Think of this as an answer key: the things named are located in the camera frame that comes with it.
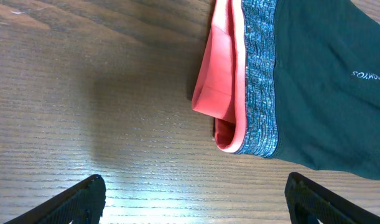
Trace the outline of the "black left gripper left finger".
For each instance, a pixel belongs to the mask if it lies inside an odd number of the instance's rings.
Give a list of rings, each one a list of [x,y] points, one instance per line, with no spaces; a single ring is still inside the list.
[[[105,182],[95,174],[6,224],[98,224],[105,203]]]

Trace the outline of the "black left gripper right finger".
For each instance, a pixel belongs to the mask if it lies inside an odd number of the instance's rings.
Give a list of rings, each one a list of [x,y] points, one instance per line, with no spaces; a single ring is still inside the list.
[[[306,178],[289,174],[285,198],[292,224],[380,224],[380,217]]]

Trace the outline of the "black leggings with red waistband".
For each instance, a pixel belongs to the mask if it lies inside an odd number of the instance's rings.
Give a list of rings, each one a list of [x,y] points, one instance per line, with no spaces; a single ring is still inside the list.
[[[192,108],[224,152],[380,180],[380,25],[351,1],[217,0]]]

